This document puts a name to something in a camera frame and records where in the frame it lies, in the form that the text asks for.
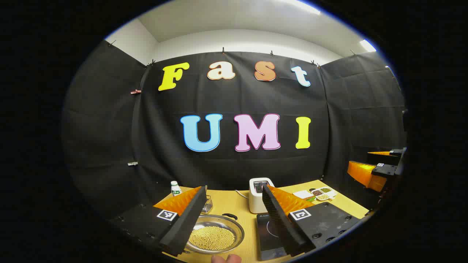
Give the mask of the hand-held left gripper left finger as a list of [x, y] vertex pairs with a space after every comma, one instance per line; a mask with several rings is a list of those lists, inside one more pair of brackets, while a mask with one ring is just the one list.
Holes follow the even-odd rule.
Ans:
[[206, 202], [206, 186], [193, 188], [159, 204], [140, 203], [110, 219], [135, 243], [172, 256], [183, 253]]

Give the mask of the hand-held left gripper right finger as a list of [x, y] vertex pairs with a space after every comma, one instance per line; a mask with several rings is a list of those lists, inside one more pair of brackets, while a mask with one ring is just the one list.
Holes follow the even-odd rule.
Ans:
[[360, 221], [330, 202], [313, 204], [271, 185], [263, 187], [262, 200], [292, 257], [328, 245]]

